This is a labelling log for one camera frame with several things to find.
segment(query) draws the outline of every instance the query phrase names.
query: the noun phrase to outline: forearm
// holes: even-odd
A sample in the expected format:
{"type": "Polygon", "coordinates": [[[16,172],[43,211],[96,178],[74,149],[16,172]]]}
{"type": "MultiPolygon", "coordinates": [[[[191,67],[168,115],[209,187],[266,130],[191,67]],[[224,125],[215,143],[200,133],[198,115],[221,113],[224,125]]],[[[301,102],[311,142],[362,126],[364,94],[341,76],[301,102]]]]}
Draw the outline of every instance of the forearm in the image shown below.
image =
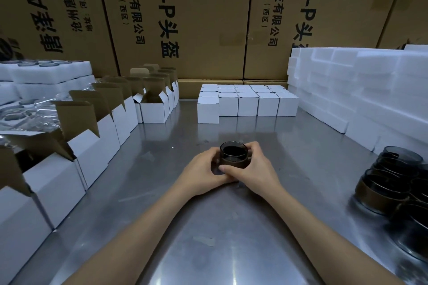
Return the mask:
{"type": "Polygon", "coordinates": [[[172,186],[141,217],[93,255],[67,281],[73,284],[135,284],[174,216],[190,199],[172,186]]]}
{"type": "Polygon", "coordinates": [[[403,284],[395,275],[315,218],[284,189],[265,197],[327,285],[403,284]]]}

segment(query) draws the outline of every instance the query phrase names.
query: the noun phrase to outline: table surface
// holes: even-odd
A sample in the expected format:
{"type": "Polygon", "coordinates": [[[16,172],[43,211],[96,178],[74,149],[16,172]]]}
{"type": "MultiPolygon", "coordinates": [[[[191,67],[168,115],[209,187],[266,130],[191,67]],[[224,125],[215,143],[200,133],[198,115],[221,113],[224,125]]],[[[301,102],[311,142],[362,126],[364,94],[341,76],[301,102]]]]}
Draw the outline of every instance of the table surface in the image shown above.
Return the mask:
{"type": "MultiPolygon", "coordinates": [[[[86,196],[12,284],[61,284],[153,204],[198,153],[258,141],[287,191],[317,218],[408,284],[428,284],[427,265],[400,250],[387,220],[353,199],[376,155],[299,109],[296,117],[221,117],[197,124],[180,101],[165,124],[139,124],[86,196]]],[[[276,212],[234,183],[193,198],[174,218],[138,284],[322,284],[276,212]]]]}

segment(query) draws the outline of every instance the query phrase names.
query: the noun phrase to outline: brown cardboard box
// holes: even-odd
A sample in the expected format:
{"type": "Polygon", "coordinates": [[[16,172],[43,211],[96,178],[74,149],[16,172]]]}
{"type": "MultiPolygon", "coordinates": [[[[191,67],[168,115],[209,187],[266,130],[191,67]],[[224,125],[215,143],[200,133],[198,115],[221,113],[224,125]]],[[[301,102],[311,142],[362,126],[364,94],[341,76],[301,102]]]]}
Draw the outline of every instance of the brown cardboard box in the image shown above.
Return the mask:
{"type": "Polygon", "coordinates": [[[395,0],[378,47],[400,49],[406,43],[428,44],[427,19],[427,0],[395,0]]]}
{"type": "Polygon", "coordinates": [[[251,0],[244,78],[286,79],[293,44],[376,47],[392,1],[251,0]]]}
{"type": "Polygon", "coordinates": [[[121,75],[151,62],[179,78],[242,78],[249,0],[104,1],[121,75]]]}
{"type": "Polygon", "coordinates": [[[0,7],[0,60],[88,60],[95,76],[118,75],[102,0],[1,0],[0,7]]]}
{"type": "Polygon", "coordinates": [[[288,83],[285,80],[246,80],[244,85],[281,85],[288,88],[288,83]]]}
{"type": "Polygon", "coordinates": [[[243,84],[242,80],[179,79],[180,99],[198,99],[203,83],[243,84]]]}

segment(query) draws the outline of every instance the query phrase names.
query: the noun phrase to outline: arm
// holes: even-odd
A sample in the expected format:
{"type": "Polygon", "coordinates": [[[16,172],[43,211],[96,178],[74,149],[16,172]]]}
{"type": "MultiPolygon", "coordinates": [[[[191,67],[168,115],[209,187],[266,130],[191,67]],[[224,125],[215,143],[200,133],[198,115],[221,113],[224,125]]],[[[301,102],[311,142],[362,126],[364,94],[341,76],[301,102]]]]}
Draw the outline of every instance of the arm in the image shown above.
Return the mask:
{"type": "Polygon", "coordinates": [[[282,187],[258,142],[245,169],[220,166],[226,174],[243,181],[275,209],[327,285],[398,285],[403,282],[359,250],[348,240],[314,217],[282,187]]]}
{"type": "Polygon", "coordinates": [[[219,150],[211,148],[193,158],[156,203],[85,262],[65,284],[135,284],[183,205],[193,196],[233,180],[227,175],[217,176],[211,172],[211,160],[219,150]]]}

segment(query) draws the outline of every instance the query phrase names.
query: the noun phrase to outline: hand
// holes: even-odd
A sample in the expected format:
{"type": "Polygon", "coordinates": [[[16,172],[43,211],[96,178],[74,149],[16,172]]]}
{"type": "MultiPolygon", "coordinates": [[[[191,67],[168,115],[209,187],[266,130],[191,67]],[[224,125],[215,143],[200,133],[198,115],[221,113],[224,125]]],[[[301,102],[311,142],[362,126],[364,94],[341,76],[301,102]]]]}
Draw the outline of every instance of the hand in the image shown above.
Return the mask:
{"type": "Polygon", "coordinates": [[[248,186],[254,193],[265,198],[269,193],[282,185],[269,159],[261,151],[259,142],[250,142],[246,146],[252,150],[251,162],[245,169],[221,165],[219,169],[235,177],[248,186]]]}
{"type": "Polygon", "coordinates": [[[175,182],[176,185],[184,187],[193,197],[234,181],[228,175],[215,175],[212,173],[211,162],[219,152],[220,148],[211,148],[195,156],[175,182]]]}

